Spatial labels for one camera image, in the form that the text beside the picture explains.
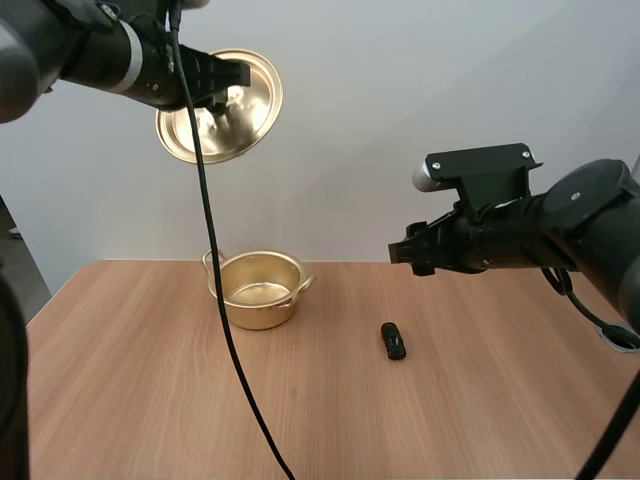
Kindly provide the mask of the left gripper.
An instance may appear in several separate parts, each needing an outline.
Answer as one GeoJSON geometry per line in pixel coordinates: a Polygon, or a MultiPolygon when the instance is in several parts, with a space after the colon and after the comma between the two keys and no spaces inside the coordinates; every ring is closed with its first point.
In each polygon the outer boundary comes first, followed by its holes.
{"type": "Polygon", "coordinates": [[[250,66],[242,61],[223,60],[184,45],[179,46],[181,65],[188,93],[183,92],[180,105],[187,99],[195,108],[212,108],[228,101],[231,87],[250,87],[250,66]]]}

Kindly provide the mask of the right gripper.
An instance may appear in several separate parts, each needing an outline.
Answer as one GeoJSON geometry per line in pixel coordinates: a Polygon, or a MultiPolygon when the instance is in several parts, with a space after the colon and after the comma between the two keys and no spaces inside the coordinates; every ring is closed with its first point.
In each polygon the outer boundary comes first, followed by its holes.
{"type": "Polygon", "coordinates": [[[415,276],[431,276],[436,270],[464,274],[479,274],[480,268],[464,264],[454,227],[458,220],[465,220],[460,202],[453,209],[433,222],[419,221],[405,228],[401,241],[388,245],[392,264],[408,264],[415,276]]]}

